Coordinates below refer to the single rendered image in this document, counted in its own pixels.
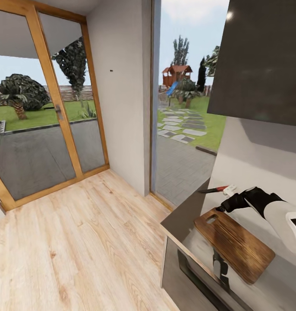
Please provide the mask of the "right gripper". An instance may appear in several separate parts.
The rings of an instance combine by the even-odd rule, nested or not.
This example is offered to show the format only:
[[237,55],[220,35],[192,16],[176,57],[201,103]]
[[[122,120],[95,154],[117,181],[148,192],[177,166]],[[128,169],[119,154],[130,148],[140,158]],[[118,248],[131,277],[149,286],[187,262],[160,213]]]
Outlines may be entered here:
[[229,199],[225,200],[224,202],[221,203],[221,206],[215,208],[217,211],[220,212],[225,212],[227,211],[228,213],[231,213],[235,209],[241,209],[242,206],[238,204],[237,202],[237,196],[239,193],[235,193],[232,197]]

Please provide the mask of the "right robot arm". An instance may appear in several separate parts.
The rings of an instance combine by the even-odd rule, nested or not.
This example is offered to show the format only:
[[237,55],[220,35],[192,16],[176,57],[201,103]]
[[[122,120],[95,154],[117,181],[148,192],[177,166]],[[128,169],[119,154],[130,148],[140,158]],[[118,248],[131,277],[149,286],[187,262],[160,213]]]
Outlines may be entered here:
[[257,186],[243,191],[241,194],[233,193],[236,184],[225,188],[223,194],[227,200],[217,211],[231,213],[235,209],[252,207],[257,214],[266,219],[272,226],[283,244],[296,256],[296,206],[285,202],[275,193],[267,194]]

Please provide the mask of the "cutting board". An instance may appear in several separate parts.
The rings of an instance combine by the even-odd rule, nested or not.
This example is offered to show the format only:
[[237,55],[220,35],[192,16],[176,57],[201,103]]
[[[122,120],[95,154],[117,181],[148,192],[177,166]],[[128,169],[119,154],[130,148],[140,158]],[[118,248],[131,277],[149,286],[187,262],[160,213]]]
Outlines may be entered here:
[[[216,208],[216,207],[215,207]],[[195,226],[250,283],[255,283],[275,253],[225,212],[215,208],[195,220]],[[211,224],[206,221],[215,216]]]

